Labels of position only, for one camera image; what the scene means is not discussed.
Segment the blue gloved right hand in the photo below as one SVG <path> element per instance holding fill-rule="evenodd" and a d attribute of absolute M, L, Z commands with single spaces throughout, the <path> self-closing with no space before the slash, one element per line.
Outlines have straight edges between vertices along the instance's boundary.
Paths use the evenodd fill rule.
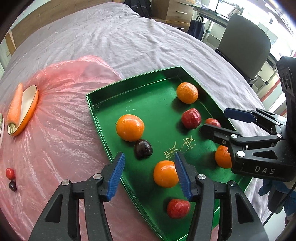
<path fill-rule="evenodd" d="M 267 207 L 271 212 L 279 213 L 284 209 L 286 223 L 292 219 L 295 213 L 295 189 L 288 196 L 294 184 L 295 181 L 280 182 L 264 179 L 263 185 L 258 192 L 260 196 L 268 194 Z"/>

